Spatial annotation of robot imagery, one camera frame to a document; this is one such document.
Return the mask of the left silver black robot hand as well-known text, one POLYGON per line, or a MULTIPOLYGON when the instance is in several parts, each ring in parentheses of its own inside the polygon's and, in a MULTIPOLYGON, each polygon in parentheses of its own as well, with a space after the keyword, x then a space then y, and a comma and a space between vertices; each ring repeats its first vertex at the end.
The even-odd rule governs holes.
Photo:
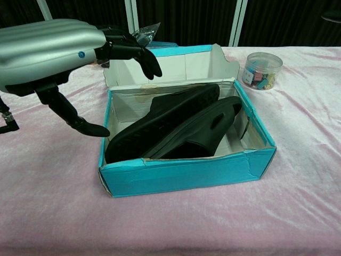
POLYGON ((148 79, 160 65, 129 32, 77 19, 52 19, 1 29, 1 91, 19 97, 36 93, 42 104, 78 132, 107 137, 109 130, 87 122, 60 93, 70 73, 93 62, 136 60, 148 79))

